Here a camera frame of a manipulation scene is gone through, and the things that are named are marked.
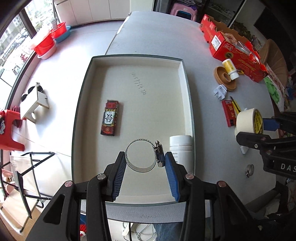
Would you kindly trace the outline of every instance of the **screw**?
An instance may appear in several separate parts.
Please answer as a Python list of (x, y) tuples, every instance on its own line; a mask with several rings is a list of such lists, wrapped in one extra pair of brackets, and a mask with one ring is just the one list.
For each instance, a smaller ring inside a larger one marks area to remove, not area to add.
[(72, 181), (66, 181), (65, 182), (65, 187), (70, 187), (72, 186), (73, 182)]
[(191, 174), (191, 173), (187, 173), (187, 174), (185, 175), (185, 177), (186, 177), (186, 179), (192, 180), (192, 179), (194, 178), (194, 175)]
[(218, 186), (221, 187), (221, 188), (224, 188), (224, 187), (227, 186), (227, 184), (226, 184), (226, 182), (224, 182), (224, 181), (219, 181), (219, 182), (218, 182)]
[(97, 177), (97, 179), (99, 179), (99, 180), (103, 180), (103, 179), (106, 178), (106, 175), (105, 175), (104, 173), (101, 173), (101, 174), (97, 175), (96, 177)]

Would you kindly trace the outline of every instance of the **white bottle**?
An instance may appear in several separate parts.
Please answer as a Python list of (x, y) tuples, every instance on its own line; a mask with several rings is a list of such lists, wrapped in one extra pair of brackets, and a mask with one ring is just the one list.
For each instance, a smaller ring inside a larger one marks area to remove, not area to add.
[(230, 76), (231, 80), (235, 80), (239, 77), (239, 74), (237, 73), (237, 69), (235, 68), (233, 62), (231, 59), (226, 59), (222, 62), (224, 68), (226, 69), (228, 75)]
[(188, 173), (193, 173), (192, 136), (170, 137), (170, 151), (176, 163), (183, 165)]

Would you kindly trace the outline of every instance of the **metal band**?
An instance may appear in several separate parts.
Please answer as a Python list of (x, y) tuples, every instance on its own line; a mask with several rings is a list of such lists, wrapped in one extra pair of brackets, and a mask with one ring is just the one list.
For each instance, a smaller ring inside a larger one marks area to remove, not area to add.
[[(132, 143), (134, 143), (134, 142), (136, 142), (136, 141), (146, 141), (146, 142), (149, 142), (149, 143), (152, 145), (152, 149), (153, 149), (154, 157), (155, 157), (155, 158), (154, 158), (154, 163), (153, 163), (151, 166), (149, 166), (149, 167), (145, 167), (145, 168), (140, 168), (140, 167), (136, 167), (135, 165), (133, 165), (133, 164), (129, 161), (129, 159), (128, 159), (128, 148), (129, 148), (129, 146), (130, 146)], [(156, 152), (155, 152), (155, 150), (154, 150), (154, 144), (153, 144), (151, 141), (147, 140), (147, 139), (136, 139), (136, 140), (132, 141), (132, 142), (128, 145), (128, 147), (126, 148), (126, 163), (127, 163), (127, 165), (128, 165), (131, 169), (133, 169), (133, 170), (136, 171), (136, 172), (149, 172), (149, 171), (151, 171), (151, 170), (154, 168), (156, 162), (157, 162), (157, 158), (156, 158)]]

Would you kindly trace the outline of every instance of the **window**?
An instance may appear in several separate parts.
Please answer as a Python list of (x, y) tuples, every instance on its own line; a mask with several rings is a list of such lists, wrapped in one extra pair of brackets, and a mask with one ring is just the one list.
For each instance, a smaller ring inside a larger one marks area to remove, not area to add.
[(1, 36), (0, 108), (5, 108), (8, 96), (24, 63), (32, 53), (27, 46), (31, 38), (16, 16)]
[(25, 10), (37, 32), (43, 26), (52, 28), (51, 22), (54, 19), (52, 0), (32, 0)]

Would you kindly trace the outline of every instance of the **white bottle cap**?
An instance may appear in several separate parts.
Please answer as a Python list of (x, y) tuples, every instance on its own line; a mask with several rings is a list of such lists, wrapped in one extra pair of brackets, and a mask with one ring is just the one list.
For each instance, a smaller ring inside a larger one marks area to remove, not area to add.
[(231, 80), (235, 80), (235, 79), (237, 79), (238, 77), (239, 77), (239, 74), (238, 74), (237, 72), (234, 72), (234, 73), (230, 74), (230, 78), (231, 78)]
[(192, 136), (172, 136), (170, 137), (170, 146), (192, 146)]

